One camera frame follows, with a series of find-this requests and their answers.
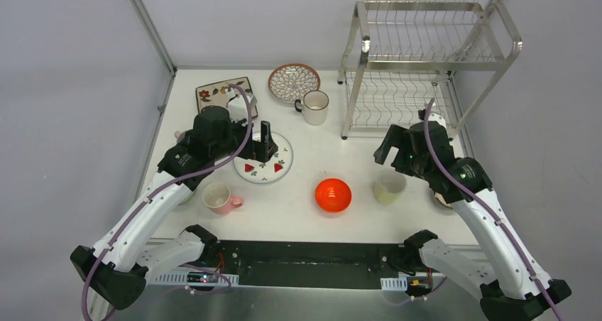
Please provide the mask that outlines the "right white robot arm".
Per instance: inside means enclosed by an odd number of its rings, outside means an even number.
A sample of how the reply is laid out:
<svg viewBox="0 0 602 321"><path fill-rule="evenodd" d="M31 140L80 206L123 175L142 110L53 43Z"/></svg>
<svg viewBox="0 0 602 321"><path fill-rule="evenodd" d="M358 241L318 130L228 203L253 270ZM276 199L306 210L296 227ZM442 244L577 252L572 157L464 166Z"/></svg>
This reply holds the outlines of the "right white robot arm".
<svg viewBox="0 0 602 321"><path fill-rule="evenodd" d="M447 130L437 122L406 129L389 127L373 157L384 164L397 148L396 172L426 181L471 230L488 265L469 259L435 233L423 229L404 240L403 262L412 271L432 268L479 301L488 320L533 320L571 294L568 283L552 278L520 240L498 201L491 179L478 161L457 158Z"/></svg>

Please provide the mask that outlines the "square floral plate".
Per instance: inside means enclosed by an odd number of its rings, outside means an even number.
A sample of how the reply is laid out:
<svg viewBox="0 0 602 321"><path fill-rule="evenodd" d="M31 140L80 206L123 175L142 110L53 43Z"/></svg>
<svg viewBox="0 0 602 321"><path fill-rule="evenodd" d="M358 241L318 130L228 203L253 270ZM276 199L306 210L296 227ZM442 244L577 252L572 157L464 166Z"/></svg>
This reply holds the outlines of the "square floral plate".
<svg viewBox="0 0 602 321"><path fill-rule="evenodd" d="M208 106L220 106L229 110L234 121L240 121L248 116L243 97L237 89L229 89L229 85L239 86L251 105L251 118L258 117L257 99L254 97L252 86L247 77L237 77L230 80L215 82L196 88L198 111Z"/></svg>

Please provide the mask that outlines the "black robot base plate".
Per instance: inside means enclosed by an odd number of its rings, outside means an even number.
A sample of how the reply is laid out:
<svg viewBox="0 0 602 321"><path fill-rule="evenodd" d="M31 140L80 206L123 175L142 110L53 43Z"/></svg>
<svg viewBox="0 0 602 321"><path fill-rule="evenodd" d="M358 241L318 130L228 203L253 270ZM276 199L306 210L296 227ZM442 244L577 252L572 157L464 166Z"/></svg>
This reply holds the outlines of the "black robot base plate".
<svg viewBox="0 0 602 321"><path fill-rule="evenodd" d="M221 240L192 265L261 287L375 290L383 279L404 278L430 290L443 279L402 244Z"/></svg>

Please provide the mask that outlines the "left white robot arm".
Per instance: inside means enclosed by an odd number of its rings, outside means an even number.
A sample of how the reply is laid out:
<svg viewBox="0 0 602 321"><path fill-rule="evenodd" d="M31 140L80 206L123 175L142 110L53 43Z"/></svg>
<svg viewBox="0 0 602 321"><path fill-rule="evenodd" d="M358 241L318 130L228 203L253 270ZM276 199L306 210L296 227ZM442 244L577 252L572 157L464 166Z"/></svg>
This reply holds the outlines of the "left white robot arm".
<svg viewBox="0 0 602 321"><path fill-rule="evenodd" d="M253 124L233 121L227 109L204 108L193 127L177 136L158 164L150 184L120 221L93 246L77 246L70 255L84 281L82 307L94 290L115 310L135 303L149 281L184 263L208 267L215 262L217 238L200 225L191 225L174 241L145 249L166 217L195 192L219 166L235 157L268 162L277 152L270 122L261 121L259 139Z"/></svg>

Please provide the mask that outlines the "brown dish under right arm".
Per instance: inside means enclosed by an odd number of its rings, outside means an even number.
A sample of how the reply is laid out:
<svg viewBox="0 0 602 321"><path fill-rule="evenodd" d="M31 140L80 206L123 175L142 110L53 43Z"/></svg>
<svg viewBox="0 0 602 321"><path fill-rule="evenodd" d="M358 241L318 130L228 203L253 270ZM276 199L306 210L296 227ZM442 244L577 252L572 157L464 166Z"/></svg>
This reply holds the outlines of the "brown dish under right arm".
<svg viewBox="0 0 602 321"><path fill-rule="evenodd" d="M442 197L441 194L433 192L433 200L438 207L444 210L453 210L453 207Z"/></svg>

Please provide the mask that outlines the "brown petal pattern plate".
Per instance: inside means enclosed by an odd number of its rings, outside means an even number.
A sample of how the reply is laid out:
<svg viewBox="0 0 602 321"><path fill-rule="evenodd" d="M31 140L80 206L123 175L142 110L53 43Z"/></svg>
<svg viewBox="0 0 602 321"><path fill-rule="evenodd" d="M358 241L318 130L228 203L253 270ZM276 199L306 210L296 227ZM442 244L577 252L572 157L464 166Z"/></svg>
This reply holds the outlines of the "brown petal pattern plate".
<svg viewBox="0 0 602 321"><path fill-rule="evenodd" d="M268 90L279 101L292 104L308 92L318 90L321 78L317 71L303 63L281 65L268 77Z"/></svg>

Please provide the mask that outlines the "watermelon pattern round plate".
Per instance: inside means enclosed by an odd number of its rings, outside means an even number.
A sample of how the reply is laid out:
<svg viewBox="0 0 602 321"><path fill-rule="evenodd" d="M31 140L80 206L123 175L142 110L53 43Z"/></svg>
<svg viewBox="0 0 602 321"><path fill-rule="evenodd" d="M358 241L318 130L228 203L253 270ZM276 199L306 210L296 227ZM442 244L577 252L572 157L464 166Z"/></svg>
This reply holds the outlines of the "watermelon pattern round plate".
<svg viewBox="0 0 602 321"><path fill-rule="evenodd" d="M281 134L273 132L272 138L278 150L267 163L256 160L235 158L233 160L235 171L246 181L267 185L283 178L292 167L294 151L291 143Z"/></svg>

